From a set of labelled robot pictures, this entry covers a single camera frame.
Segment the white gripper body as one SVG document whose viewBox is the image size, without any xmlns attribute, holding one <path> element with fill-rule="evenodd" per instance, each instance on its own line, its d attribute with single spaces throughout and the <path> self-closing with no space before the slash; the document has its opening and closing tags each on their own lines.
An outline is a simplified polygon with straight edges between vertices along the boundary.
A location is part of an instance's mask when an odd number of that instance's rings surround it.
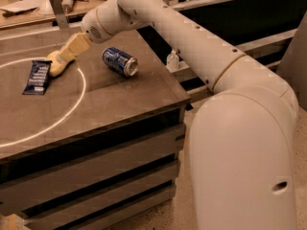
<svg viewBox="0 0 307 230">
<path fill-rule="evenodd" d="M 94 11 L 88 12 L 81 23 L 82 31 L 95 43 L 103 43 L 111 39 L 111 35 L 100 25 Z"/>
</svg>

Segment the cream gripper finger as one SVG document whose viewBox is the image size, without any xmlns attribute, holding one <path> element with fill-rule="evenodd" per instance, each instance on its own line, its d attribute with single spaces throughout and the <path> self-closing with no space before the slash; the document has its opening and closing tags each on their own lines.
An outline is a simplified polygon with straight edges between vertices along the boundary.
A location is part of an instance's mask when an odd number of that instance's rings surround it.
<svg viewBox="0 0 307 230">
<path fill-rule="evenodd" d="M 67 64 L 80 54 L 87 51 L 91 46 L 91 40 L 85 33 L 73 34 L 56 54 L 59 64 Z"/>
</svg>

